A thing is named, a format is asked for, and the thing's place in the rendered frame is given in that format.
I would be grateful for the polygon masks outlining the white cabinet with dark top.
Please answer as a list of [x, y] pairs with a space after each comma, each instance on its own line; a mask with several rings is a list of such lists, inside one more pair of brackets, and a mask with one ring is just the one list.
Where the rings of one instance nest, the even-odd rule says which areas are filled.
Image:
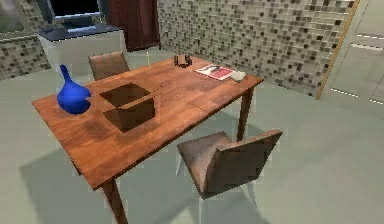
[[92, 73], [89, 56], [126, 52], [124, 31], [111, 25], [96, 24], [76, 32], [64, 28], [45, 29], [40, 30], [37, 37], [51, 68], [61, 74], [63, 64], [73, 77]]

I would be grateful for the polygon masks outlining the blue vase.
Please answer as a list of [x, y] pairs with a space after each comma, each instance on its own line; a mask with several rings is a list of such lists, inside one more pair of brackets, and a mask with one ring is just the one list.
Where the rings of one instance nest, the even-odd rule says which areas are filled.
[[90, 107], [90, 102], [87, 100], [91, 96], [90, 91], [72, 80], [64, 64], [60, 65], [60, 70], [64, 78], [64, 85], [57, 94], [59, 106], [65, 112], [73, 115], [86, 112]]

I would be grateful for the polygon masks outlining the black television set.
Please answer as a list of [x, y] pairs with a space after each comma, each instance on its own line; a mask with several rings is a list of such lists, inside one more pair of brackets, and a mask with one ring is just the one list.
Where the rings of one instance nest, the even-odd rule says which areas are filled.
[[105, 14], [105, 0], [36, 0], [43, 19], [50, 25], [75, 29], [92, 27]]

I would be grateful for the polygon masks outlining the dark red curtain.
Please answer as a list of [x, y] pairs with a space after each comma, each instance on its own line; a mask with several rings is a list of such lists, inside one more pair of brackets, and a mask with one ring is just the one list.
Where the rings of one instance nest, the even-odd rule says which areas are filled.
[[131, 52], [160, 45], [158, 0], [107, 0], [107, 23], [123, 29]]

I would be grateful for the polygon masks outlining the pale room door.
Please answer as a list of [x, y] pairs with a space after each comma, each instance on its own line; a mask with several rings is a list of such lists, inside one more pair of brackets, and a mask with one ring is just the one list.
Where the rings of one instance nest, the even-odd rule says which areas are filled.
[[359, 0], [319, 99], [384, 119], [384, 0]]

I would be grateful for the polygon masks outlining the brown chair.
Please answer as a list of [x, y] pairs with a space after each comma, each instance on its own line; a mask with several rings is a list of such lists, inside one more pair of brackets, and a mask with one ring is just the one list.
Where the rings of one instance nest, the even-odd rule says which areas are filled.
[[200, 196], [198, 224], [206, 224], [205, 200], [242, 185], [247, 186], [251, 203], [257, 207], [253, 181], [262, 173], [282, 134], [279, 129], [272, 129], [246, 140], [232, 141], [222, 131], [177, 145], [176, 175], [185, 166]]
[[129, 71], [122, 51], [88, 57], [95, 80], [101, 80]]

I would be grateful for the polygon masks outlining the brown open box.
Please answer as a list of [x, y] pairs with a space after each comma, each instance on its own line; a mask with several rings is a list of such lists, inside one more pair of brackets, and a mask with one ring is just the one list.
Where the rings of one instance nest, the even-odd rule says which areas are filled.
[[135, 83], [103, 92], [100, 96], [113, 106], [103, 115], [121, 132], [127, 132], [155, 116], [155, 94]]

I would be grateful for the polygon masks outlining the red and white magazine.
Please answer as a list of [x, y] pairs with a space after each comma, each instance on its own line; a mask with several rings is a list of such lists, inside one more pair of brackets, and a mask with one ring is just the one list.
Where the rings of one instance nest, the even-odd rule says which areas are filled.
[[230, 76], [232, 70], [216, 64], [210, 64], [205, 67], [196, 69], [196, 72], [217, 80], [225, 80]]

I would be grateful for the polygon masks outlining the grey cloth lump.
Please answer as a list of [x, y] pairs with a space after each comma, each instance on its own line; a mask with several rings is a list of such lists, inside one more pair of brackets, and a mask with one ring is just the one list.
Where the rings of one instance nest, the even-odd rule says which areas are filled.
[[230, 77], [236, 82], [241, 82], [246, 77], [246, 73], [241, 71], [233, 71], [230, 74]]

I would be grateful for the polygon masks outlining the brown wooden table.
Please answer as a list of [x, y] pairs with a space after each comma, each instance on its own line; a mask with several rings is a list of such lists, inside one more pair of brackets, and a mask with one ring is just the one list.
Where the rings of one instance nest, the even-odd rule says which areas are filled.
[[179, 68], [169, 58], [87, 85], [94, 95], [130, 82], [157, 91], [155, 117], [125, 133], [94, 107], [70, 115], [54, 95], [33, 102], [90, 187], [103, 190], [117, 224], [128, 221], [116, 179], [237, 99], [242, 100], [237, 138], [243, 138], [254, 87], [263, 79], [248, 74], [241, 82], [215, 80], [196, 72], [207, 61], [192, 61]]

